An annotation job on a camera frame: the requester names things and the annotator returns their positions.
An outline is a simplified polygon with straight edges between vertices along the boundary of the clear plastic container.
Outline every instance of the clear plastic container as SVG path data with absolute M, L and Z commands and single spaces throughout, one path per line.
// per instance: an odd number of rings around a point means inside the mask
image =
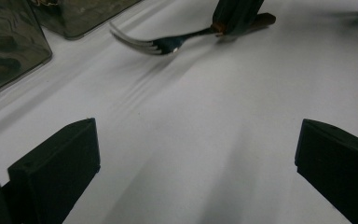
M 29 0 L 41 25 L 79 39 L 101 23 L 141 0 Z
M 51 55 L 27 0 L 0 0 L 0 89 Z

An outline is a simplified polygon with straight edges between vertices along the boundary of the metal object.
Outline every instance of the metal object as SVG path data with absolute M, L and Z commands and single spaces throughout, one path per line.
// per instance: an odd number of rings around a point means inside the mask
M 262 27 L 273 24 L 275 21 L 276 18 L 269 13 L 256 15 L 255 20 L 248 27 L 247 31 L 260 29 Z M 214 23 L 209 28 L 186 35 L 167 36 L 154 40 L 138 40 L 122 33 L 114 24 L 112 24 L 112 22 L 110 22 L 110 25 L 112 27 L 110 32 L 117 41 L 126 45 L 127 47 L 130 47 L 131 49 L 152 55 L 167 55 L 175 53 L 189 38 L 200 35 L 223 35 L 224 30 L 226 30 L 226 28 L 223 27 L 221 23 Z

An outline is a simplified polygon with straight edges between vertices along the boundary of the fork handle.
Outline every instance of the fork handle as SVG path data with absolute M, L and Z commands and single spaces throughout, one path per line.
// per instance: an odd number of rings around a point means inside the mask
M 254 30 L 258 30 L 258 29 L 262 29 L 265 28 L 269 25 L 274 24 L 276 21 L 276 17 L 272 14 L 269 13 L 261 13 L 255 16 L 255 19 L 253 20 L 253 22 L 247 27 L 247 29 L 245 31 L 243 31 L 244 33 L 249 32 L 249 31 L 254 31 Z M 227 32 L 227 27 L 224 23 L 222 22 L 214 22 L 211 26 L 216 33 L 221 34 L 221 35 L 226 35 Z
M 224 24 L 224 35 L 243 35 L 255 20 L 264 0 L 219 0 L 213 23 Z

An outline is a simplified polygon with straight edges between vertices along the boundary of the white table surface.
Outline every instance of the white table surface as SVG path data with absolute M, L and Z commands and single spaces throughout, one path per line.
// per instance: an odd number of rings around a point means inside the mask
M 132 36 L 207 27 L 217 0 L 144 0 L 112 22 Z M 69 224 L 349 223 L 296 172 L 302 119 L 358 136 L 358 1 L 266 0 L 268 29 L 127 49 L 102 25 L 0 92 L 0 183 L 63 126 L 96 118 L 102 169 Z

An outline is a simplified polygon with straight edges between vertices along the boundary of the fork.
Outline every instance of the fork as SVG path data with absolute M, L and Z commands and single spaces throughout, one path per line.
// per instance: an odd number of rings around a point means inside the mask
M 258 14 L 247 31 L 253 31 L 266 27 L 268 25 L 273 24 L 275 20 L 275 16 L 269 13 Z M 211 25 L 211 27 L 185 35 L 166 36 L 154 40 L 139 40 L 125 35 L 112 22 L 110 22 L 109 24 L 112 28 L 112 30 L 110 30 L 110 33 L 112 34 L 112 36 L 115 37 L 117 41 L 131 49 L 135 49 L 139 52 L 152 55 L 174 54 L 189 38 L 195 36 L 224 35 L 224 27 L 222 26 L 222 24 L 213 24 Z

